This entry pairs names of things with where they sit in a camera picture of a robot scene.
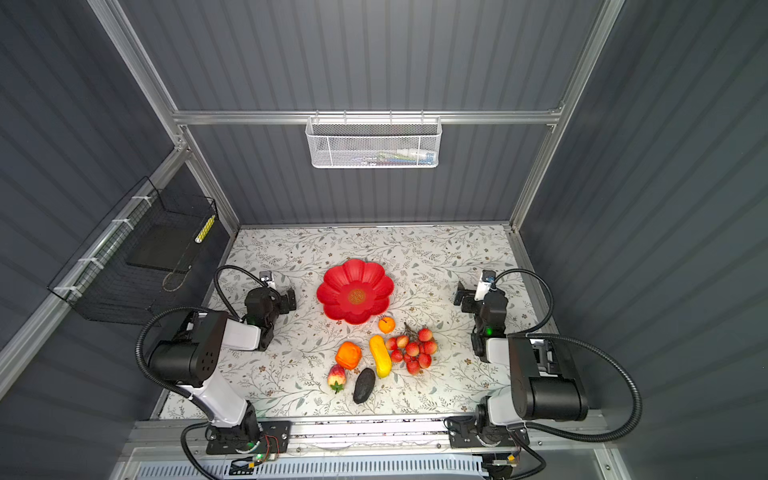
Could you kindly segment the red lychee bunch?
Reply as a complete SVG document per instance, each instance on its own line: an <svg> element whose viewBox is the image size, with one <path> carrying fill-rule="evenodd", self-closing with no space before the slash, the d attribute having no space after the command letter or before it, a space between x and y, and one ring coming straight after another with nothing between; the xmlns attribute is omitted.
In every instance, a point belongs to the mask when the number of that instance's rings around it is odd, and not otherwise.
<svg viewBox="0 0 768 480"><path fill-rule="evenodd" d="M428 327L415 328L408 324L403 331L385 339L385 347L394 364L403 364L411 375L420 375L431 367L438 351L434 332Z"/></svg>

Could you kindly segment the orange bell pepper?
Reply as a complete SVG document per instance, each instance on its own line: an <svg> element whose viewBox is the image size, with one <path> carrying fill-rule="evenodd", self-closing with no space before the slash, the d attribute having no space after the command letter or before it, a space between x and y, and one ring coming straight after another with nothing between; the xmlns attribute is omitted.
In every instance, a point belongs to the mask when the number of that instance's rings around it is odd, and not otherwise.
<svg viewBox="0 0 768 480"><path fill-rule="evenodd" d="M345 370L354 370L362 359L361 348L353 342L345 341L338 349L336 363Z"/></svg>

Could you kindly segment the small orange tangerine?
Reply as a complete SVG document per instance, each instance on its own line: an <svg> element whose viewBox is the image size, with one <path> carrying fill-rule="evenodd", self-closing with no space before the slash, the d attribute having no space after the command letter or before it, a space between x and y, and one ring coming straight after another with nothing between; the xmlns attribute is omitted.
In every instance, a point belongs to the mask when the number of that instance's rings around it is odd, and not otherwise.
<svg viewBox="0 0 768 480"><path fill-rule="evenodd" d="M392 317L384 316L378 321L378 328L384 334L392 333L396 328L396 322Z"/></svg>

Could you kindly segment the red-yellow strawberry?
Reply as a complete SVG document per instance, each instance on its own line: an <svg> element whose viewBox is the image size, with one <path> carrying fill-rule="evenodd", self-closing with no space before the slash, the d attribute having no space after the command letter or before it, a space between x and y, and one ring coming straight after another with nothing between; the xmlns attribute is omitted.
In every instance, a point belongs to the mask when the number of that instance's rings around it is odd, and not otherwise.
<svg viewBox="0 0 768 480"><path fill-rule="evenodd" d="M346 385L346 370L339 364L335 364L327 376L328 386L334 393L344 390Z"/></svg>

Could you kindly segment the yellow corn-like fruit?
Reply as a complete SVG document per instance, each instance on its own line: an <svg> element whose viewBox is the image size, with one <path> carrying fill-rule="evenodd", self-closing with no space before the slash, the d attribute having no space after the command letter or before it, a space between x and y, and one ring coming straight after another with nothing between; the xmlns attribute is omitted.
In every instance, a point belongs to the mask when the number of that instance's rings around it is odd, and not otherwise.
<svg viewBox="0 0 768 480"><path fill-rule="evenodd" d="M380 335L374 335L369 341L369 349L374 359L376 374L386 378L392 370L392 360L385 340Z"/></svg>

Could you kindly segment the dark avocado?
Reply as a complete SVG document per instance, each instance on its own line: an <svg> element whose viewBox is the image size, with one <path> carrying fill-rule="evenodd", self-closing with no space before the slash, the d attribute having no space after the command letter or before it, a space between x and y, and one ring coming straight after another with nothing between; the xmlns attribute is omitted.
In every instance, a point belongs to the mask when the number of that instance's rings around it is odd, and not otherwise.
<svg viewBox="0 0 768 480"><path fill-rule="evenodd" d="M355 404L365 403L371 396L375 387L377 375L371 368L365 368L358 375L353 391Z"/></svg>

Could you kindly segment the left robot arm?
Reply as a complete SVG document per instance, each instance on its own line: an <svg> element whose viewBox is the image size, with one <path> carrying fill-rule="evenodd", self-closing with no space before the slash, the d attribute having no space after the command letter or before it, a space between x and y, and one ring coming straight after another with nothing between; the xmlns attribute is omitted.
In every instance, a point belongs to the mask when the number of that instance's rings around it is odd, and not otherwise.
<svg viewBox="0 0 768 480"><path fill-rule="evenodd" d="M295 291L251 290L243 321L228 311L176 307L154 317L142 329L135 347L141 372L164 389L180 395L218 429L257 434L259 425L249 401L238 394L218 370L221 350L265 351L274 338L275 322L297 309ZM177 330L157 341L150 352L144 341L150 328L167 316L179 314Z"/></svg>

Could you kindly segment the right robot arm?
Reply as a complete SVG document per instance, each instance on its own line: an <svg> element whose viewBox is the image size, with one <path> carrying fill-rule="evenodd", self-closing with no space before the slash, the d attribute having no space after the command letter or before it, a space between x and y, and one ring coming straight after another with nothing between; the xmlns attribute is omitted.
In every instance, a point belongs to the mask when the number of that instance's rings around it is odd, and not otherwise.
<svg viewBox="0 0 768 480"><path fill-rule="evenodd" d="M476 289L459 284L453 304L473 316L470 334L475 356L505 367L509 383L484 397L476 408L476 429L507 427L522 421L582 421L589 406L569 348L549 339L506 332L508 299L488 282Z"/></svg>

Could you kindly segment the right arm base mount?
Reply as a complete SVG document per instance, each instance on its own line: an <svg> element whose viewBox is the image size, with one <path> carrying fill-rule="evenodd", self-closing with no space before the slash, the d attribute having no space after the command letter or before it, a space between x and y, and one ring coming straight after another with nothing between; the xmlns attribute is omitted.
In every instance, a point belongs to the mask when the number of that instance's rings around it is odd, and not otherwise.
<svg viewBox="0 0 768 480"><path fill-rule="evenodd" d="M455 449L516 448L529 445L527 429L521 422L496 425L488 419L473 415L450 416L442 420Z"/></svg>

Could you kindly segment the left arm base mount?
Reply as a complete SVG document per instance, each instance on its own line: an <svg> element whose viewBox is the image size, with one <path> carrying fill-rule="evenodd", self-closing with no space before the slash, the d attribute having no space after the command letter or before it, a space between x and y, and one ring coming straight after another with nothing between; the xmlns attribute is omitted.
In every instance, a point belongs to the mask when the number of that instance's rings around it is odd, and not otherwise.
<svg viewBox="0 0 768 480"><path fill-rule="evenodd" d="M292 423L289 421L260 422L254 432L246 426L219 428L209 426L205 431L208 455L277 455L287 451Z"/></svg>

